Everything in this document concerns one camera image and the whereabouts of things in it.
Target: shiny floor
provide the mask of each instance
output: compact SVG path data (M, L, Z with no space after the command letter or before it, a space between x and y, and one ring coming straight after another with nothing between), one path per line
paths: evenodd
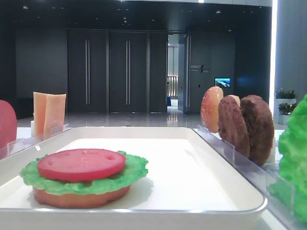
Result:
M69 127L188 127L197 128L201 124L200 114L186 115L177 109L177 100L164 114L66 114L65 123ZM18 120L18 127L30 127L32 117ZM274 124L275 129L286 129L286 125Z

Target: bottom bun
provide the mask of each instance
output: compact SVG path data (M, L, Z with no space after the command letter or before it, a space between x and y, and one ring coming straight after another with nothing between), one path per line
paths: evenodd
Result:
M100 195L88 194L63 194L52 195L45 190L33 188L34 197L40 204L46 204L60 208L94 208L100 207L106 202L117 200L123 197L130 189L130 186L121 188L114 192Z

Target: clear acrylic holder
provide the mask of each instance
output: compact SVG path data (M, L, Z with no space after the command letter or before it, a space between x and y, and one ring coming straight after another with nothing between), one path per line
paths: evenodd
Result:
M307 204L307 199L295 192L295 187L279 174L277 169L266 169L251 162L247 157L235 150L228 142L222 141L208 131L204 126L198 125L197 133L214 148L226 161L228 161L252 185L258 188L268 199L268 210L279 219L288 229L306 230L307 223L297 220L295 215L295 202L298 200ZM282 188L283 202L270 194L270 187L277 183Z
M47 140L51 137L54 137L55 135L68 130L68 124L65 124L63 127L56 126L51 128L49 132L42 133L40 135L37 135L32 138L27 138L27 139L18 139L16 141L13 141L11 143L7 144L7 147L4 147L0 149L0 160L11 156L19 151L22 151L30 146L36 145L44 140Z

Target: red object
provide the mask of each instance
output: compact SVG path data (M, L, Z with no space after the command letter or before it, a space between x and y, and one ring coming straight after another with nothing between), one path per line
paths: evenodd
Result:
M50 180L81 182L103 179L123 170L126 157L105 149L72 149L46 156L37 163Z
M15 141L16 136L16 113L9 103L0 100L0 160L7 156L7 145Z

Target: dark door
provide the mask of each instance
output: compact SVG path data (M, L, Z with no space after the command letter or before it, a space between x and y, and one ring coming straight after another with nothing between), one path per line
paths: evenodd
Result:
M146 112L146 33L110 32L110 112Z
M106 32L69 30L69 112L106 111Z
M167 33L150 33L150 112L166 113Z

